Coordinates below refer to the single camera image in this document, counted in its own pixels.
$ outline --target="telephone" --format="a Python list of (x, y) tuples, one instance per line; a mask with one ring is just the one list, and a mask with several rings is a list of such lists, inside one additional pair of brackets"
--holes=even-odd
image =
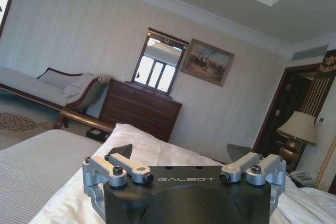
[(314, 181), (307, 170), (296, 170), (289, 174), (289, 177), (300, 183), (303, 187), (313, 187)]

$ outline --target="silver metal bracket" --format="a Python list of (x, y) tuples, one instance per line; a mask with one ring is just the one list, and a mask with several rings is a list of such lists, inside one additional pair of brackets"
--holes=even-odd
[(143, 166), (137, 162), (131, 161), (119, 153), (112, 154), (109, 157), (109, 162), (125, 169), (127, 174), (132, 177), (134, 183), (150, 184), (154, 180), (154, 176), (150, 173), (151, 169), (148, 166)]
[(220, 180), (223, 183), (234, 183), (241, 180), (241, 175), (251, 167), (260, 162), (260, 155), (250, 152), (238, 159), (236, 162), (222, 166)]
[(104, 193), (98, 186), (108, 182), (111, 187), (123, 187), (127, 184), (127, 174), (137, 184), (150, 184), (154, 176), (148, 166), (142, 166), (128, 158), (115, 153), (105, 160), (100, 156), (93, 156), (83, 162), (84, 193), (90, 196), (91, 203), (99, 216), (105, 220)]
[(286, 161), (281, 156), (270, 154), (258, 165), (246, 170), (246, 181), (251, 185), (271, 184), (270, 215), (278, 205), (279, 196), (285, 191)]

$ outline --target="striped bed cover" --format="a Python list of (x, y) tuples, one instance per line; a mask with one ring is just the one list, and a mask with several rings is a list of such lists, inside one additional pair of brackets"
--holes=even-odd
[(28, 223), (101, 143), (52, 130), (0, 151), (0, 223)]

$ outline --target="table lamp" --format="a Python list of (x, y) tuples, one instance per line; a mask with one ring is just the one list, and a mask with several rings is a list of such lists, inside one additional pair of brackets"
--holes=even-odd
[(280, 155), (288, 163), (288, 172), (291, 172), (291, 164), (300, 158), (300, 154), (295, 150), (295, 146), (300, 141), (316, 144), (314, 134), (315, 116), (299, 111), (294, 111), (293, 115), (277, 129), (277, 133), (288, 138), (287, 145), (280, 148)]

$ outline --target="wooden mirror frame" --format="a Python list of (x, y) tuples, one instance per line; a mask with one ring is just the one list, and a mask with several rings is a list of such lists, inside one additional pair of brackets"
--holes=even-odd
[(12, 4), (12, 0), (8, 0), (6, 8), (3, 10), (4, 16), (2, 17), (1, 24), (0, 24), (0, 38), (1, 38), (1, 35), (2, 35), (2, 31), (4, 30), (4, 27), (5, 27), (5, 22), (6, 22), (8, 12), (9, 12), (9, 8), (11, 7), (11, 4)]
[[(144, 84), (142, 84), (142, 83), (139, 83), (139, 82), (136, 82), (136, 81), (135, 81), (135, 77), (136, 77), (136, 75), (137, 75), (137, 70), (138, 70), (138, 68), (139, 68), (141, 58), (142, 58), (142, 56), (143, 56), (144, 53), (145, 53), (145, 50), (146, 50), (146, 47), (147, 47), (147, 43), (148, 43), (148, 40), (149, 40), (150, 38), (157, 39), (157, 40), (161, 41), (162, 43), (165, 43), (165, 44), (167, 44), (167, 45), (169, 45), (169, 46), (172, 46), (172, 47), (179, 47), (179, 48), (182, 48), (180, 57), (179, 57), (179, 59), (178, 59), (178, 62), (177, 62), (177, 64), (176, 64), (176, 67), (175, 67), (175, 72), (174, 72), (172, 81), (171, 81), (171, 83), (170, 83), (170, 85), (169, 85), (169, 87), (168, 87), (167, 92), (158, 90), (158, 89), (156, 89), (156, 88), (153, 88), (153, 87), (150, 87), (150, 86), (148, 86), (148, 85), (144, 85)], [(155, 29), (149, 27), (149, 28), (148, 28), (147, 37), (146, 37), (145, 43), (144, 43), (144, 45), (143, 45), (143, 48), (142, 48), (142, 50), (141, 50), (140, 57), (139, 57), (139, 59), (138, 59), (138, 63), (136, 64), (136, 67), (135, 67), (135, 70), (134, 70), (134, 73), (133, 73), (131, 82), (134, 83), (134, 84), (136, 84), (136, 85), (145, 87), (145, 88), (147, 88), (147, 89), (151, 89), (151, 90), (153, 90), (153, 91), (155, 91), (155, 92), (158, 92), (158, 93), (161, 93), (161, 94), (164, 94), (164, 95), (169, 95), (170, 90), (171, 90), (171, 88), (172, 88), (172, 85), (173, 85), (173, 83), (174, 83), (174, 81), (175, 81), (176, 73), (177, 73), (177, 71), (178, 71), (178, 69), (179, 69), (179, 67), (180, 67), (182, 58), (183, 58), (183, 56), (184, 56), (184, 53), (185, 53), (185, 51), (186, 51), (188, 45), (189, 45), (189, 42), (187, 42), (187, 41), (185, 41), (185, 40), (178, 39), (178, 38), (176, 38), (176, 37), (173, 37), (173, 36), (171, 36), (171, 35), (162, 33), (162, 32), (160, 32), (160, 31), (158, 31), (158, 30), (155, 30)]]

